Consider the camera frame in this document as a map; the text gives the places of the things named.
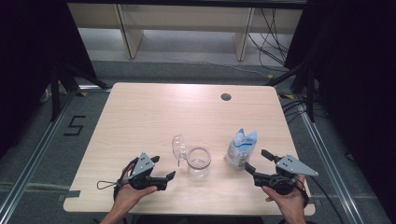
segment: plastic bag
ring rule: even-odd
[[[240,129],[230,142],[227,154],[224,157],[225,160],[234,169],[243,170],[245,168],[245,162],[249,160],[256,143],[256,131],[250,133],[248,136],[245,136],[244,129]]]

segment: white desk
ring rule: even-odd
[[[229,93],[230,101],[221,95]],[[246,171],[235,171],[223,159],[230,140],[240,128],[258,132],[250,163],[257,172],[274,174],[275,165],[261,156],[265,148],[274,155],[297,157],[276,91],[272,87],[118,83],[110,93],[103,113],[67,198],[69,212],[108,212],[113,188],[99,190],[99,180],[116,181],[129,161],[142,151],[160,156],[152,176],[165,177],[177,171],[167,190],[143,198],[131,211],[137,214],[173,215],[280,215],[275,203],[255,187]],[[187,163],[172,152],[172,139],[182,133],[188,145],[210,150],[212,162],[206,179],[187,172]],[[315,213],[309,204],[305,213]]]

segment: wooden desk panel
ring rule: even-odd
[[[230,101],[221,95],[229,93]],[[258,172],[273,174],[275,165],[261,156],[265,148],[278,156],[297,157],[276,91],[272,87],[118,83],[114,86],[92,135],[70,190],[69,212],[107,212],[113,188],[99,190],[99,180],[116,181],[129,161],[141,152],[160,156],[152,176],[177,171],[167,190],[145,197],[131,211],[137,214],[280,215],[275,203],[253,184],[246,171],[235,171],[223,159],[240,128],[258,132],[250,163]],[[210,150],[212,162],[206,179],[187,172],[187,163],[172,152],[172,139],[182,133],[189,146]],[[315,212],[309,204],[307,215]]]

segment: desk leg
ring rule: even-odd
[[[114,9],[120,23],[122,40],[127,48],[128,58],[133,59],[136,56],[144,31],[134,29],[134,21],[128,16],[128,13],[123,13],[121,5],[114,5]]]
[[[253,21],[253,15],[254,15],[254,8],[253,7],[247,8],[244,33],[233,34],[233,43],[235,44],[236,59],[239,62],[244,61],[248,34],[250,32],[251,22]]]

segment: table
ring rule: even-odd
[[[231,100],[221,99],[223,93]],[[257,172],[274,174],[275,165],[261,156],[265,148],[274,155],[298,158],[287,122],[273,87],[117,83],[93,132],[91,142],[70,188],[79,197],[66,198],[68,212],[108,212],[113,188],[97,189],[100,180],[116,181],[121,169],[141,152],[160,156],[152,176],[176,171],[165,191],[143,198],[135,214],[171,215],[280,215],[275,203],[255,187],[246,171],[235,171],[224,160],[233,136],[244,128],[258,132],[250,158]],[[182,133],[189,147],[210,150],[212,162],[205,179],[194,179],[187,163],[177,160],[172,139]],[[315,213],[309,204],[305,213]]]

